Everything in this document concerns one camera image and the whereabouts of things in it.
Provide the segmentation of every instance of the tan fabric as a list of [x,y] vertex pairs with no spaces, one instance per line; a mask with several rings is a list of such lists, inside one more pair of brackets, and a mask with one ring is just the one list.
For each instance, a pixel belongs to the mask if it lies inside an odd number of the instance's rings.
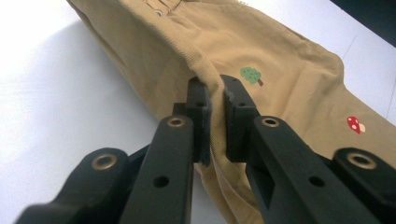
[[185,101],[191,77],[209,88],[212,162],[196,169],[229,223],[262,217],[245,164],[225,157],[219,74],[239,78],[262,115],[284,119],[317,153],[358,147],[396,166],[396,128],[347,91],[341,60],[259,11],[234,0],[68,1],[158,119]]

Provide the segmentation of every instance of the black plastic bracket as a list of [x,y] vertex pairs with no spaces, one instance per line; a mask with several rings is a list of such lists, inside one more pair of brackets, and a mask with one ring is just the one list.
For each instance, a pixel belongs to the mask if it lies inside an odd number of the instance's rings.
[[212,103],[209,90],[198,77],[189,81],[186,103],[174,104],[173,115],[189,117],[194,124],[193,161],[208,166],[210,163],[210,116]]
[[373,153],[357,148],[335,152],[332,171],[383,223],[396,223],[396,172]]
[[120,223],[190,223],[192,138],[189,118],[160,122]]
[[225,85],[224,106],[226,113],[227,150],[226,156],[232,162],[246,162],[253,120],[259,116],[256,105],[242,83],[234,77],[221,75]]
[[379,223],[283,120],[257,117],[247,177],[267,223]]

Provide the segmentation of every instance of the green tree embroidery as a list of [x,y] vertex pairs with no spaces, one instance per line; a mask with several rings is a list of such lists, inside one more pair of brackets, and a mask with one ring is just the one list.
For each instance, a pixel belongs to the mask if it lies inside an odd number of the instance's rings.
[[260,86],[264,84],[260,79],[260,77],[262,77],[262,74],[254,68],[241,68],[241,76],[244,77],[248,82],[250,82],[250,84],[254,84],[256,82],[258,82]]

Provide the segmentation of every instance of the embroidered patch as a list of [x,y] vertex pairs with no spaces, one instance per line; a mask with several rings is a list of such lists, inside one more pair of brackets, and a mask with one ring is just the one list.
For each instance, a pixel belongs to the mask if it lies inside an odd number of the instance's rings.
[[346,121],[349,128],[352,129],[355,133],[360,134],[366,132],[366,127],[362,123],[359,123],[356,117],[348,117]]
[[262,74],[254,68],[251,67],[244,67],[241,68],[241,76],[244,77],[250,84],[255,84],[256,82],[259,83],[260,86],[264,85],[260,77]]

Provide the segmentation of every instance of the white background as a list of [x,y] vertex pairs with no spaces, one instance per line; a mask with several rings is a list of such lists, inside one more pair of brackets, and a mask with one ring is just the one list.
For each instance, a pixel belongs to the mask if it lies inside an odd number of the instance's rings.
[[[396,49],[328,0],[244,1],[338,54],[349,90],[396,124]],[[0,223],[47,203],[88,153],[147,145],[158,121],[64,0],[0,8]],[[224,223],[194,178],[192,223]]]

